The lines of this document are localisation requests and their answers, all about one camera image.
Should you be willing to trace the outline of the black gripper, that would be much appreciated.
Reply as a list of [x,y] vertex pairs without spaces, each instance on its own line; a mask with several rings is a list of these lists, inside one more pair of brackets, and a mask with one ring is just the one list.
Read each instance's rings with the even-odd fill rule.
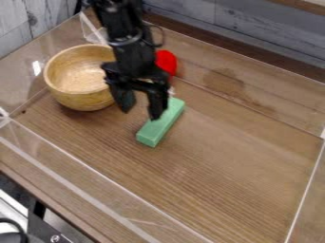
[[106,83],[121,110],[129,113],[137,104],[134,91],[147,93],[149,115],[158,120],[167,109],[167,72],[157,64],[157,44],[151,36],[108,39],[114,61],[102,64]]

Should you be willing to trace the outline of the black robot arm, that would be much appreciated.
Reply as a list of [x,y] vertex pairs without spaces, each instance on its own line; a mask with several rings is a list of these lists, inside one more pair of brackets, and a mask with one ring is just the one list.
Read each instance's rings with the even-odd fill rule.
[[137,104],[135,92],[149,100],[149,116],[158,120],[167,109],[169,74],[157,64],[151,27],[143,23],[142,0],[88,0],[102,27],[114,60],[102,64],[106,83],[121,110],[129,113]]

